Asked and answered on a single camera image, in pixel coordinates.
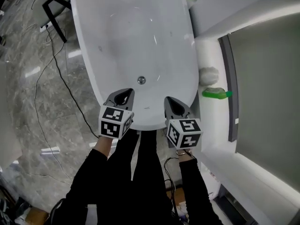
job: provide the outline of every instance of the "white bathtub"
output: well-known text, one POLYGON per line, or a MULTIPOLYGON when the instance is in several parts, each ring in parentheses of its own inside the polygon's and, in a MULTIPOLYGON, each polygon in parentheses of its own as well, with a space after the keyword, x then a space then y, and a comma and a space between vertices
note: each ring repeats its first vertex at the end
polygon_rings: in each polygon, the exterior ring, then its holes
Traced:
POLYGON ((186 0, 71 0, 76 32, 100 105, 135 90, 132 129, 165 127, 164 98, 190 106, 198 88, 186 0), (138 77, 146 83, 140 85, 138 77))

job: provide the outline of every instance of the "person's leg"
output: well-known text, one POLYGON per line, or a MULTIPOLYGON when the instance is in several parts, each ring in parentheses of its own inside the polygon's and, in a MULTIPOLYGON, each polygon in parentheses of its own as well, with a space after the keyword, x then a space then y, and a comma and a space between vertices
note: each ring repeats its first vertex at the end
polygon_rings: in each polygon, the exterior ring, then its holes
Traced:
POLYGON ((101 203, 97 204, 98 221, 101 218, 101 224, 116 224, 118 218, 127 215, 127 210, 122 206, 126 206, 130 201, 132 191, 130 163, 138 138, 139 135, 135 130, 128 130, 118 141, 116 151, 107 160, 106 193, 101 203))
POLYGON ((172 203, 166 195, 165 179, 156 144, 156 131, 142 131, 133 184, 137 200, 141 197, 145 201, 145 197, 141 194, 146 194, 148 203, 155 203, 156 209, 167 216, 168 212, 171 214, 172 203))
POLYGON ((138 138, 136 130, 128 130, 118 141, 116 151, 107 160, 108 177, 113 184, 118 181, 122 183, 131 181, 130 163, 138 138))

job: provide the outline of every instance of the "black sleeve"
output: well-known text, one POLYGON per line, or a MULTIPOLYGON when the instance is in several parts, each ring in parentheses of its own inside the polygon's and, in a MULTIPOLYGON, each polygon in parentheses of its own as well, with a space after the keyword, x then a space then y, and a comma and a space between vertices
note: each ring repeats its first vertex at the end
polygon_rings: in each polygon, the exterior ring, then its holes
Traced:
POLYGON ((184 196, 187 202, 189 224, 222 225, 212 209, 207 188, 200 174, 197 159, 179 163, 184 196))
POLYGON ((96 204, 103 192, 107 157, 92 149, 78 170, 66 199, 53 214, 52 224, 85 224, 87 205, 96 204))

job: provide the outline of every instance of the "black chair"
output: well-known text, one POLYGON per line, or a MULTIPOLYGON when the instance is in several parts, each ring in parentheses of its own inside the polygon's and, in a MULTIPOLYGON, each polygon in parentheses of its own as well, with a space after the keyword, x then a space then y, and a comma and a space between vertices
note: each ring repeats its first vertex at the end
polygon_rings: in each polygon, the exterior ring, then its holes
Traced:
POLYGON ((33 6, 33 16, 37 25, 43 27, 51 22, 64 43, 67 39, 55 18, 61 14, 65 8, 72 10, 70 0, 37 0, 33 6))

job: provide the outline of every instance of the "chair leg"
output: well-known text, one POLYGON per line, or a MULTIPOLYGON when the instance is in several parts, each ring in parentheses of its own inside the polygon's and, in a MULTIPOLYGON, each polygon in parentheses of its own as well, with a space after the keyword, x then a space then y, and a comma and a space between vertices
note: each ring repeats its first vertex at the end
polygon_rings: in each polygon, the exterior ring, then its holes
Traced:
POLYGON ((57 24, 57 22, 56 22, 56 20, 55 20, 55 17, 54 17, 54 15, 52 14, 52 12, 51 12, 49 6, 46 5, 46 4, 44 4, 44 5, 43 5, 43 8, 44 8, 44 10, 45 10, 45 12, 46 12, 48 18, 50 19, 50 21, 51 21, 53 27, 55 28, 55 30, 57 31, 58 35, 60 36, 61 40, 62 40, 64 43, 66 43, 66 42, 67 42, 67 39, 66 39, 66 37, 64 36, 64 34, 62 33, 62 31, 61 31, 59 25, 57 24))
POLYGON ((69 8, 70 10, 72 10, 71 3, 67 2, 67 1, 64 1, 64 0, 53 0, 53 1, 56 1, 59 4, 65 6, 66 8, 69 8))

